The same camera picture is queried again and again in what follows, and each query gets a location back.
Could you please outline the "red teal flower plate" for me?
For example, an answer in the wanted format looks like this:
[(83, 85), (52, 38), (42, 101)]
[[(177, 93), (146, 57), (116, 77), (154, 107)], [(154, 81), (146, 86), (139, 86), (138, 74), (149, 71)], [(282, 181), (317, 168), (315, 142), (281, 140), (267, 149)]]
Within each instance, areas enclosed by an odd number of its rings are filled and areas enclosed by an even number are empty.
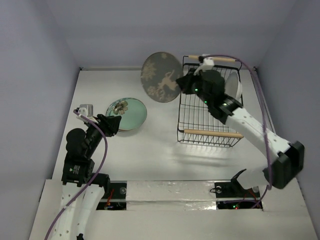
[(124, 131), (135, 131), (138, 130), (141, 125), (136, 125), (136, 126), (120, 126), (118, 130), (124, 130)]

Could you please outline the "mint green flower plate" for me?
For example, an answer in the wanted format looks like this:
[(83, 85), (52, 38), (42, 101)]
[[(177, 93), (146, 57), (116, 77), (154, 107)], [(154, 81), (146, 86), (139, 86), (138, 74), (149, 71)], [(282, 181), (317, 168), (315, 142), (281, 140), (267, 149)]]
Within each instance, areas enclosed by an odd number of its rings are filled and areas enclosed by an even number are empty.
[(139, 126), (147, 119), (147, 108), (139, 99), (120, 98), (114, 101), (106, 111), (106, 116), (121, 116), (120, 126)]

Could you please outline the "dark grey green plate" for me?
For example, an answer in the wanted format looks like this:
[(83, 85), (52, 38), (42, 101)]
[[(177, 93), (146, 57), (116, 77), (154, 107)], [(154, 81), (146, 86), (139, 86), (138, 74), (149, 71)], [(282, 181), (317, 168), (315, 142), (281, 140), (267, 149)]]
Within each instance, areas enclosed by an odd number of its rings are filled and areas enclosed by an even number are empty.
[(146, 94), (159, 103), (169, 103), (181, 90), (176, 80), (184, 76), (181, 62), (168, 52), (155, 52), (143, 63), (140, 79)]

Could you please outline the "white grey bowl plate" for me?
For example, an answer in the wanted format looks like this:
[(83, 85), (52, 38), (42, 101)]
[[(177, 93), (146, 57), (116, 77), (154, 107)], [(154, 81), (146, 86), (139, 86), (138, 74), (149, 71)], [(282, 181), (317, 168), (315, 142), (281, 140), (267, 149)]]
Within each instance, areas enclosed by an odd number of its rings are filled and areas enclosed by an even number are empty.
[(232, 72), (225, 81), (225, 94), (239, 101), (242, 96), (242, 84), (237, 72)]

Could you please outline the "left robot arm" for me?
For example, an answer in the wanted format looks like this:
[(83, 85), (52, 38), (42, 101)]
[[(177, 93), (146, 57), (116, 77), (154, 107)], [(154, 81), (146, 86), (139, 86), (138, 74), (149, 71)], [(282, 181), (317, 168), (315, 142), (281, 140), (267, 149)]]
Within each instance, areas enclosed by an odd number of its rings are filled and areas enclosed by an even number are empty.
[(74, 128), (66, 136), (59, 212), (47, 230), (46, 240), (84, 240), (100, 200), (111, 191), (109, 175), (94, 171), (92, 156), (101, 141), (118, 133), (122, 118), (103, 114), (87, 117), (79, 109), (73, 112), (87, 130)]

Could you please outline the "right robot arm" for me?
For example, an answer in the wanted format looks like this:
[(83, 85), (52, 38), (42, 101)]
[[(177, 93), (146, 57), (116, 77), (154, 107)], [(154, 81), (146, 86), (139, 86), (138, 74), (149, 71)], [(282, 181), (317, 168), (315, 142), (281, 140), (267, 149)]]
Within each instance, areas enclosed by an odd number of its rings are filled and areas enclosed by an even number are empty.
[(189, 72), (176, 83), (184, 94), (197, 95), (215, 119), (240, 133), (266, 157), (265, 167), (243, 169), (233, 177), (230, 190), (235, 196), (260, 185), (284, 189), (302, 171), (305, 146), (299, 141), (289, 142), (257, 121), (239, 101), (225, 93), (225, 79), (218, 71), (197, 75)]

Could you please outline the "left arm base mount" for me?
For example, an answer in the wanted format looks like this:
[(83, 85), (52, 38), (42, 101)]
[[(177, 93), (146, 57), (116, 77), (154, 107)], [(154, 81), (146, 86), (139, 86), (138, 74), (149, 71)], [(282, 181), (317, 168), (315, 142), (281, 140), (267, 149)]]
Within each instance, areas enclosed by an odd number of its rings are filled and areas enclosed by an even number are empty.
[(127, 182), (112, 181), (108, 192), (98, 203), (96, 210), (122, 211), (127, 209)]

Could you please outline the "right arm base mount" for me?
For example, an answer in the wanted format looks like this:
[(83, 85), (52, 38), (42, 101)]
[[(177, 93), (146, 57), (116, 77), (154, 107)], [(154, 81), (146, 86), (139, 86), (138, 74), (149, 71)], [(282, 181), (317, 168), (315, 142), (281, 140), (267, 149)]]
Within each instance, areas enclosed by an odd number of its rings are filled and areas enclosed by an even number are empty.
[(238, 182), (238, 177), (244, 171), (241, 170), (229, 181), (215, 182), (209, 190), (217, 199), (218, 210), (263, 209), (262, 203), (258, 203), (261, 198), (259, 188), (244, 189)]

